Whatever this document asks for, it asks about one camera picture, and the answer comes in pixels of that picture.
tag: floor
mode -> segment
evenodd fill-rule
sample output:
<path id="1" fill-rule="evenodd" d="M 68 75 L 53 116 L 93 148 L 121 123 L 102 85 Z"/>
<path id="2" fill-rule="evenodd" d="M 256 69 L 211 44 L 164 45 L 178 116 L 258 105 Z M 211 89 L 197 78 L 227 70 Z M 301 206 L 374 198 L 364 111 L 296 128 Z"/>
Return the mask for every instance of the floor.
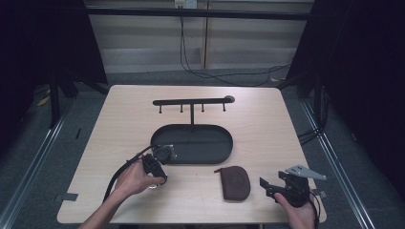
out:
<path id="1" fill-rule="evenodd" d="M 283 82 L 287 70 L 282 68 L 271 74 L 267 74 L 267 69 L 210 70 L 205 73 L 233 75 L 209 78 L 197 77 L 186 71 L 114 73 L 108 78 L 109 86 L 274 87 Z M 47 87 L 44 85 L 36 89 L 34 102 L 18 127 L 14 142 L 0 161 L 2 228 L 77 227 L 57 222 L 61 203 L 55 197 L 66 193 L 106 95 L 77 84 L 79 94 L 76 98 L 61 95 L 64 115 L 61 122 L 50 130 L 50 103 L 36 105 Z M 297 135 L 311 130 L 314 125 L 312 98 L 298 98 L 294 86 L 283 89 L 282 95 Z M 50 135 L 55 138 L 46 140 Z M 328 177 L 327 181 L 315 181 L 318 190 L 326 194 L 323 202 L 328 215 L 319 228 L 401 228 L 405 225 L 404 202 L 373 166 L 364 148 L 353 141 L 351 131 L 332 104 L 325 132 L 302 147 L 309 167 Z M 118 228 L 118 225 L 110 225 L 109 228 Z M 286 226 L 267 224 L 265 228 Z"/>

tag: gray floor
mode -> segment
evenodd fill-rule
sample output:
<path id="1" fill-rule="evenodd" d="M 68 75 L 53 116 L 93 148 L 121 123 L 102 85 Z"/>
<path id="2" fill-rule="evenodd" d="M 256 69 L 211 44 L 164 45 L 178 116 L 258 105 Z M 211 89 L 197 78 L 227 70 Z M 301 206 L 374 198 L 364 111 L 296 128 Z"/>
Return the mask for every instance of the gray floor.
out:
<path id="1" fill-rule="evenodd" d="M 286 75 L 287 70 L 273 73 L 270 76 L 273 81 L 268 80 L 260 87 L 274 87 Z M 251 73 L 251 71 L 253 70 L 209 72 L 221 74 Z M 253 86 L 265 82 L 267 75 L 233 75 L 221 77 L 221 80 L 228 80 L 239 86 Z M 232 86 L 215 78 L 203 79 L 185 71 L 111 74 L 109 81 L 110 86 L 114 84 Z M 40 167 L 38 176 L 30 187 L 21 209 L 18 209 L 12 228 L 77 227 L 77 225 L 62 225 L 57 222 L 56 215 L 60 203 L 54 201 L 54 198 L 58 194 L 66 193 L 106 97 L 83 85 L 77 86 L 80 90 L 77 98 L 62 98 L 62 107 L 71 104 L 70 109 L 67 110 L 63 126 Z M 297 135 L 309 130 L 311 126 L 303 107 L 303 100 L 297 98 L 295 88 L 288 87 L 282 90 L 282 94 Z M 18 135 L 8 155 L 0 162 L 0 211 L 2 212 L 8 206 L 49 131 L 50 104 L 36 106 L 36 102 L 42 96 L 43 94 L 35 96 L 35 101 L 19 127 Z M 373 166 L 364 148 L 352 140 L 351 131 L 332 107 L 330 107 L 325 133 L 359 199 L 364 203 L 374 228 L 401 228 L 405 225 L 404 202 L 386 178 Z M 328 194 L 323 198 L 328 218 L 320 224 L 319 228 L 362 228 L 318 138 L 305 144 L 303 151 L 309 167 L 328 177 L 328 181 L 316 181 L 318 189 Z M 111 228 L 117 228 L 117 225 L 111 225 Z M 266 228 L 286 227 L 266 225 Z"/>

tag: wooden table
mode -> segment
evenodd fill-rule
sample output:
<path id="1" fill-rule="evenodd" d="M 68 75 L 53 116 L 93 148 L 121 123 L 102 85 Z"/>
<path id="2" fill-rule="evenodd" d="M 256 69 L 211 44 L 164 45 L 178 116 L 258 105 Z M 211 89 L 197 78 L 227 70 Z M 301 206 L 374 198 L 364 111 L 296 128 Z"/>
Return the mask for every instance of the wooden table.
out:
<path id="1" fill-rule="evenodd" d="M 308 167 L 285 102 L 277 89 L 236 87 L 114 86 L 100 112 L 57 219 L 80 223 L 101 204 L 114 172 L 149 145 L 154 131 L 167 124 L 190 123 L 189 107 L 159 107 L 158 99 L 216 98 L 232 95 L 235 102 L 196 106 L 196 124 L 226 128 L 233 137 L 230 157 L 216 165 L 165 165 L 167 182 L 128 198 L 114 223 L 272 223 L 286 222 L 282 207 L 259 185 L 259 177 L 283 186 L 278 171 L 300 164 Z M 214 171 L 239 165 L 251 183 L 243 202 L 223 199 L 220 174 Z M 312 179 L 309 186 L 315 188 Z M 322 209 L 321 221 L 326 219 Z"/>

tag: black curtain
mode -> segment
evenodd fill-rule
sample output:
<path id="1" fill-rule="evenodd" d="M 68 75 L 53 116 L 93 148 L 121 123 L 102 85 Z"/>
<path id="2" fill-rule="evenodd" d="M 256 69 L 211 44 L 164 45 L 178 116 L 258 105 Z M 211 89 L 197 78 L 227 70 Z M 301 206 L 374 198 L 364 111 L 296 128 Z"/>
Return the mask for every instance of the black curtain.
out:
<path id="1" fill-rule="evenodd" d="M 325 2 L 315 1 L 314 7 L 324 14 L 333 14 Z M 309 22 L 290 75 L 306 70 L 309 65 L 305 60 L 312 59 L 314 53 L 320 58 L 315 67 L 333 107 L 403 199 L 404 11 L 405 3 L 399 0 L 353 0 L 328 25 Z M 299 94 L 310 92 L 313 84 L 313 75 L 302 78 Z"/>
<path id="2" fill-rule="evenodd" d="M 84 8 L 82 0 L 0 2 L 0 149 L 32 103 L 35 86 L 60 82 L 107 83 L 88 15 L 43 8 Z"/>

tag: electrical outlet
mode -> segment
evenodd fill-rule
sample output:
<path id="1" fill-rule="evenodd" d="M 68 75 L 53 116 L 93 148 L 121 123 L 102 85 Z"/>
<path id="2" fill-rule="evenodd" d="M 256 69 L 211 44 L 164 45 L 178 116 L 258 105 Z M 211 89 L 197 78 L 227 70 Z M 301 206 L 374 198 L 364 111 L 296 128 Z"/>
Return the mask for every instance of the electrical outlet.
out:
<path id="1" fill-rule="evenodd" d="M 175 0 L 176 9 L 185 9 L 185 0 Z"/>
<path id="2" fill-rule="evenodd" d="M 197 0 L 186 0 L 185 7 L 187 9 L 196 9 L 197 8 Z"/>

